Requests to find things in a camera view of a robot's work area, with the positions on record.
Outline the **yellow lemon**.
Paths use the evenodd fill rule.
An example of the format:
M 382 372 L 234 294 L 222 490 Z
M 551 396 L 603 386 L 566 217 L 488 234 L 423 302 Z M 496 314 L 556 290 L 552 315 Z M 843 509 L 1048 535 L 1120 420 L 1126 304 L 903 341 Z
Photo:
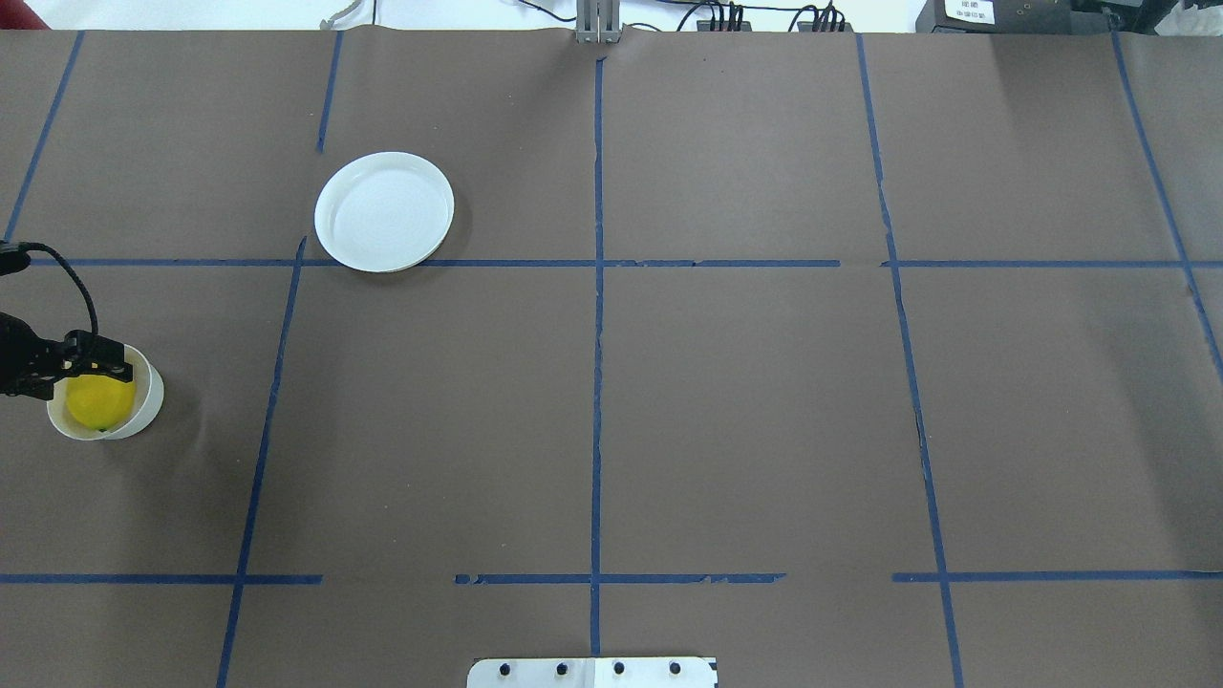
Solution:
M 113 378 L 67 378 L 65 406 L 67 414 L 79 425 L 106 433 L 121 426 L 135 411 L 136 391 L 136 382 Z

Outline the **white plate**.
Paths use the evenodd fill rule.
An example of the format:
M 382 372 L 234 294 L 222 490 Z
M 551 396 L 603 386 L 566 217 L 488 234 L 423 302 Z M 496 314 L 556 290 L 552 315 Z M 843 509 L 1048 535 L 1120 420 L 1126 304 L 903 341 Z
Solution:
M 456 196 L 445 174 L 408 152 L 360 156 L 327 178 L 313 211 L 324 252 L 358 271 L 419 265 L 444 244 Z

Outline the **white mounting pillar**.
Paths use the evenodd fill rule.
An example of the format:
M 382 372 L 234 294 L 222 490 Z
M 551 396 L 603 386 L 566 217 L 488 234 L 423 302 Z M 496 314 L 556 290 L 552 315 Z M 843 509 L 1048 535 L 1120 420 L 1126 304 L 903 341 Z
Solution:
M 467 687 L 718 687 L 715 660 L 700 656 L 486 657 Z

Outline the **black computer box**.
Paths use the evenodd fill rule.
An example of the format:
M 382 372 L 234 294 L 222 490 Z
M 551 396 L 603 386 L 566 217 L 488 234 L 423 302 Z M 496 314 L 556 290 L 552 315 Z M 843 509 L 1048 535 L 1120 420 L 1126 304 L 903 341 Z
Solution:
M 916 33 L 1092 35 L 1109 33 L 1104 13 L 1077 11 L 1070 1 L 926 1 Z

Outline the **aluminium frame post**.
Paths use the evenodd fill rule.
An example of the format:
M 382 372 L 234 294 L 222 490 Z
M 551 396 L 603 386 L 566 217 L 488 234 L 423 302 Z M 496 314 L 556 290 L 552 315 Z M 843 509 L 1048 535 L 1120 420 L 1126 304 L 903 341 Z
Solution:
M 575 2 L 575 40 L 578 44 L 614 44 L 621 40 L 624 24 L 619 0 Z

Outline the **white bowl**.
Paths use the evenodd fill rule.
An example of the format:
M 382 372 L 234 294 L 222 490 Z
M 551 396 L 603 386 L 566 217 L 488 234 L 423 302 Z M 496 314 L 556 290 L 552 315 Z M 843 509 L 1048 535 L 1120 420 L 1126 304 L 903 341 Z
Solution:
M 128 364 L 135 367 L 132 382 L 136 382 L 137 386 L 135 411 L 128 419 L 121 426 L 115 426 L 114 430 L 106 433 L 92 431 L 79 425 L 67 414 L 65 406 L 66 379 L 64 379 L 55 384 L 53 400 L 45 402 L 46 415 L 57 433 L 78 441 L 114 441 L 132 437 L 150 425 L 161 409 L 164 380 L 161 380 L 157 367 L 152 367 L 139 349 L 125 345 L 125 357 Z

